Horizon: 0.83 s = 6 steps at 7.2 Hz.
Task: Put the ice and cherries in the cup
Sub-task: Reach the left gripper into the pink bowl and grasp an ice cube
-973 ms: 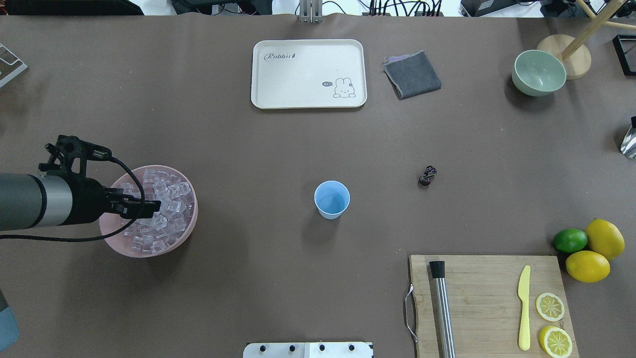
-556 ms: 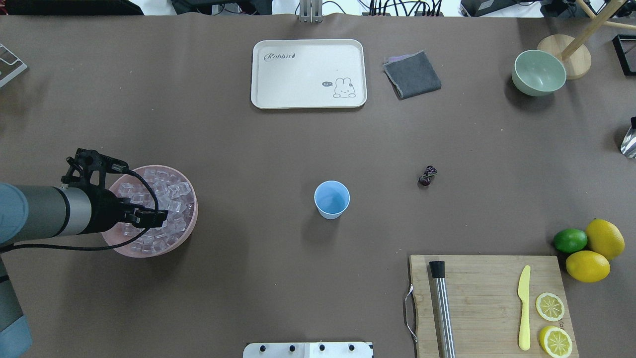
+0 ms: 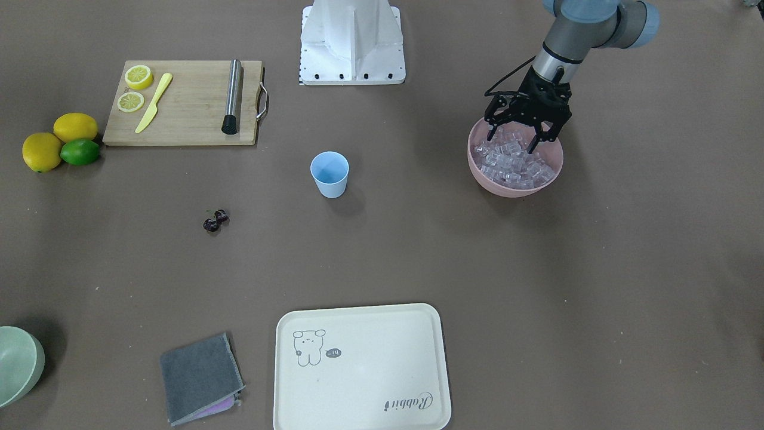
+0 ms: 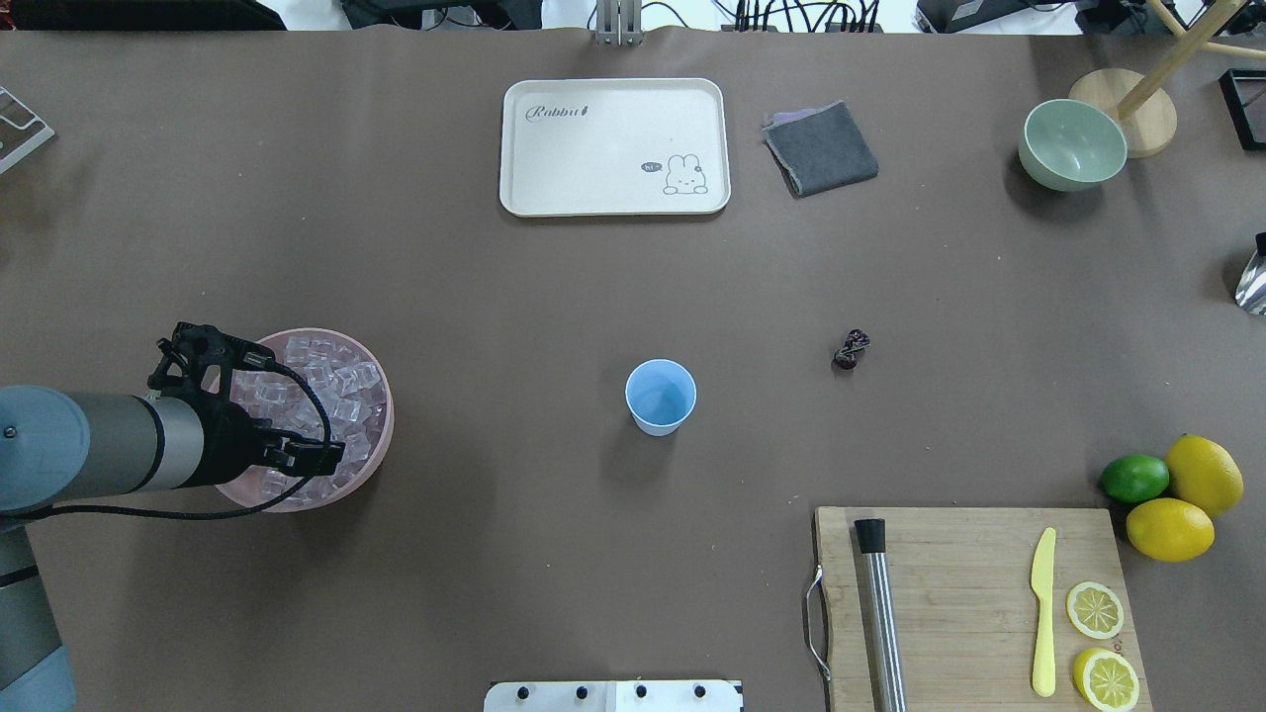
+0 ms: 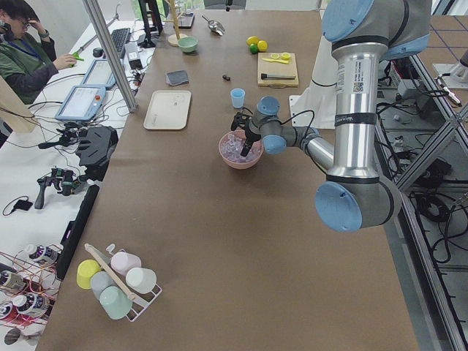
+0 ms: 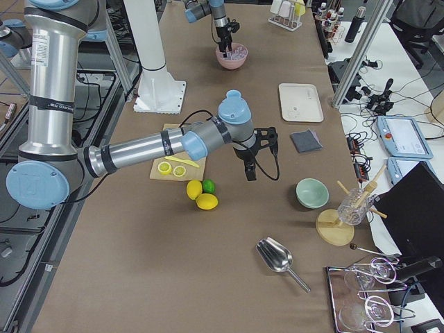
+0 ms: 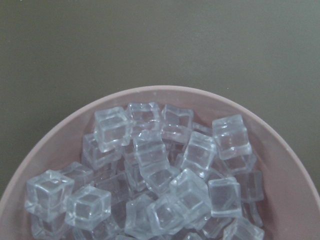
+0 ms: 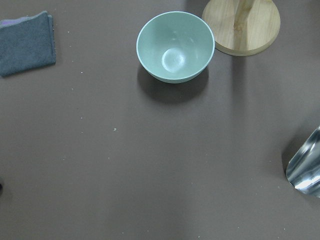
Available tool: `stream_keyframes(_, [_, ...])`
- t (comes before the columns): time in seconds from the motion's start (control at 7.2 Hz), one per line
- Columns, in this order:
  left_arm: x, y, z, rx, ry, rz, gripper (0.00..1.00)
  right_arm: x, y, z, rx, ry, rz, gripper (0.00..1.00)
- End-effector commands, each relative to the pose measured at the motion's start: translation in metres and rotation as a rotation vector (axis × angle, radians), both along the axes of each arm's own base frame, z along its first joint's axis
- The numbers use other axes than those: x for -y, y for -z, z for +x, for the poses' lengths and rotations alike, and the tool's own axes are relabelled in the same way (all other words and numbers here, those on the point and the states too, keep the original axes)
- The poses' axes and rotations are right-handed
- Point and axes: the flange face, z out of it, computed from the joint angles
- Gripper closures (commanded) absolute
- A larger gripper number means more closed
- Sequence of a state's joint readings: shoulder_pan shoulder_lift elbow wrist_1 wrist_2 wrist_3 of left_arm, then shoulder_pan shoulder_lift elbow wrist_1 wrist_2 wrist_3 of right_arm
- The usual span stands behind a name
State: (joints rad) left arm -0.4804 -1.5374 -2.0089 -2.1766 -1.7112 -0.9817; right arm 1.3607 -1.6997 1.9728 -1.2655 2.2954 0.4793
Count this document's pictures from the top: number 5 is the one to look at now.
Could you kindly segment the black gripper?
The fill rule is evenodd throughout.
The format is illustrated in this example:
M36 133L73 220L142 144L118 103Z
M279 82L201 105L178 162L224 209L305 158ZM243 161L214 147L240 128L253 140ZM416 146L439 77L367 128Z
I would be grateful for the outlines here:
M244 144L241 150L241 156L253 157L253 144L260 140L260 135L255 132L249 124L245 126L244 129L246 136L246 143Z

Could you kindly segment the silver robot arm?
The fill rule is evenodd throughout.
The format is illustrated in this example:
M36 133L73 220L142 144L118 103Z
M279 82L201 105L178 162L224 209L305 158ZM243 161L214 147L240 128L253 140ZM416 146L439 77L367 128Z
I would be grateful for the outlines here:
M337 61L335 140L324 140L312 126L286 127L279 102L263 97L248 118L233 128L246 135L243 153L256 141L269 154L299 147L326 172L315 195L321 220L332 230L354 232L386 223L400 210L396 186L374 168L378 66L405 58L429 43L430 1L332 1L322 33Z

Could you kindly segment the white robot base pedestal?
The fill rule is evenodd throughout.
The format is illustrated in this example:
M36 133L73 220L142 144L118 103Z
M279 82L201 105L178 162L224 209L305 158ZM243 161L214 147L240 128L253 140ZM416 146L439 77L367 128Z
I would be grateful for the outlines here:
M338 64L331 55L332 44L321 36L309 87L301 95L290 95L294 127L333 129L336 115Z

